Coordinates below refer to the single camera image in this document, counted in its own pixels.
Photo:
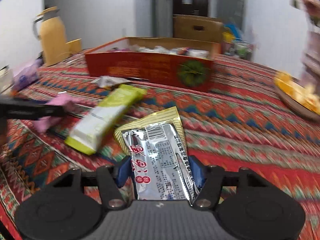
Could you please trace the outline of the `patterned red tablecloth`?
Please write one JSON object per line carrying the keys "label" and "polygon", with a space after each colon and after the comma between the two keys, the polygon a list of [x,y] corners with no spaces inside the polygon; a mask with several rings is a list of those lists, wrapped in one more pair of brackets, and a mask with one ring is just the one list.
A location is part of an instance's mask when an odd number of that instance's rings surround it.
{"label": "patterned red tablecloth", "polygon": [[[220,55],[215,70],[210,93],[137,83],[148,92],[123,122],[177,107],[190,155],[206,165],[229,171],[248,167],[265,177],[304,208],[300,239],[319,239],[319,124],[283,105],[274,90],[273,69]],[[41,67],[39,81],[20,96],[48,101],[59,92],[78,99],[78,105],[47,133],[38,133],[30,121],[8,123],[1,157],[1,222],[15,239],[20,236],[14,212],[21,202],[70,168],[93,171],[125,156],[114,137],[91,156],[64,142],[75,123],[108,94],[93,83],[84,54]]]}

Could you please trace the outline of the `silver gold snack bag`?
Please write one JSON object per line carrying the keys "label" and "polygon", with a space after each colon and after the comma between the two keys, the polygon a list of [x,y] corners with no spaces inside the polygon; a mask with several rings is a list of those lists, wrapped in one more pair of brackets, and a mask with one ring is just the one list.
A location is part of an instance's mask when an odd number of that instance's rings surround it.
{"label": "silver gold snack bag", "polygon": [[131,157],[138,200],[194,201],[199,191],[176,107],[125,124],[114,136]]}

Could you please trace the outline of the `brown cardboard box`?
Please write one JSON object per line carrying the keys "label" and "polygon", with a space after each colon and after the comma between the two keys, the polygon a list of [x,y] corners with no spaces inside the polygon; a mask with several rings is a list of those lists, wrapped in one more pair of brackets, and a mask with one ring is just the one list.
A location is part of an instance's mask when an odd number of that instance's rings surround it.
{"label": "brown cardboard box", "polygon": [[174,38],[222,43],[223,32],[223,23],[215,18],[192,15],[173,16]]}

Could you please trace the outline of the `red cardboard tray box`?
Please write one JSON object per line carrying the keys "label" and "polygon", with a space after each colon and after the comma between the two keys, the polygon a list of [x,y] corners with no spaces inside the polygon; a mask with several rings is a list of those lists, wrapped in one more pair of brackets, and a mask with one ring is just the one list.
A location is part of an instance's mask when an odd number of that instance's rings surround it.
{"label": "red cardboard tray box", "polygon": [[[208,52],[204,58],[154,52],[160,46]],[[124,37],[85,52],[92,77],[103,75],[147,80],[207,92],[213,86],[214,60],[221,53],[218,43],[169,37]]]}

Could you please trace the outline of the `purple tissue pack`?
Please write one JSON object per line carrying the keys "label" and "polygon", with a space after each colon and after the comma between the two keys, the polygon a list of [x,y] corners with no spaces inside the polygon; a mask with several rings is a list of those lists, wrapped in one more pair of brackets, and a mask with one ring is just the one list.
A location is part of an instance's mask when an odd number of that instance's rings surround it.
{"label": "purple tissue pack", "polygon": [[20,91],[40,78],[38,69],[43,65],[42,59],[29,61],[12,71],[13,88]]}

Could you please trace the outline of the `grey refrigerator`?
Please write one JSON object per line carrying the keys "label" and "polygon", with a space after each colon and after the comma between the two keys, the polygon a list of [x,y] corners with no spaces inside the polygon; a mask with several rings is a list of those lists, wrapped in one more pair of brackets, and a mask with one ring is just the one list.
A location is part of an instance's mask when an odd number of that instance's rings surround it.
{"label": "grey refrigerator", "polygon": [[223,23],[232,23],[240,30],[245,19],[246,0],[217,0],[216,16]]}

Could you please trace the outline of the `pink textured vase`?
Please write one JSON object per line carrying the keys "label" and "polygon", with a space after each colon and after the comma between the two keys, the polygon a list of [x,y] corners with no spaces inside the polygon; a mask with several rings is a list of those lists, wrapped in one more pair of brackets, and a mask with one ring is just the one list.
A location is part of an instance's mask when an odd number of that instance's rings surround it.
{"label": "pink textured vase", "polygon": [[310,16],[310,21],[313,27],[308,32],[308,43],[302,58],[303,71],[300,83],[303,86],[310,83],[319,90],[319,17]]}

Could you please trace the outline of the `pink snack packet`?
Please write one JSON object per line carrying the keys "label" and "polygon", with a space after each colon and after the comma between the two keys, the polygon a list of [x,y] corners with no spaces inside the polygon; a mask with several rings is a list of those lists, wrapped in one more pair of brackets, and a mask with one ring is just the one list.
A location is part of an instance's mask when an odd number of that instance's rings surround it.
{"label": "pink snack packet", "polygon": [[78,100],[67,92],[57,94],[46,103],[39,118],[33,121],[34,128],[39,133],[45,133],[49,128],[58,124],[68,112],[75,110]]}

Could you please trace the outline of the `clear plastic drink cup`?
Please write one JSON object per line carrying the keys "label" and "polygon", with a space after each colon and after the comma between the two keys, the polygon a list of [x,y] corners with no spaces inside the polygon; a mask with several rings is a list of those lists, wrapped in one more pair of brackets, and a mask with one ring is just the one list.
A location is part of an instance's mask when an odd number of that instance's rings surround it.
{"label": "clear plastic drink cup", "polygon": [[1,95],[11,96],[14,86],[14,78],[9,66],[5,66],[1,69],[0,75],[0,93]]}

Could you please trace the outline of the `yellow thermos jug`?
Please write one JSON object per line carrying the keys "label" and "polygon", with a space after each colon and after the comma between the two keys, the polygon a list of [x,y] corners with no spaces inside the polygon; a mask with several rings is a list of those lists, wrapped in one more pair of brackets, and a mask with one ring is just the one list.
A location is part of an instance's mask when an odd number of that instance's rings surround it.
{"label": "yellow thermos jug", "polygon": [[45,9],[33,22],[33,32],[40,40],[42,56],[47,66],[55,65],[70,56],[65,26],[57,7]]}

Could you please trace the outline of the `bowl of orange peels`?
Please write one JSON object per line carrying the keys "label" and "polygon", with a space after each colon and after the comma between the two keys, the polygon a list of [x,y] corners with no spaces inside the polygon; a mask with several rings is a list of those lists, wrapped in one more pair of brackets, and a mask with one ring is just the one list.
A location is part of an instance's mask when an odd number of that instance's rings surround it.
{"label": "bowl of orange peels", "polygon": [[314,85],[303,87],[287,72],[276,72],[274,85],[279,98],[289,109],[301,117],[319,122],[319,96]]}

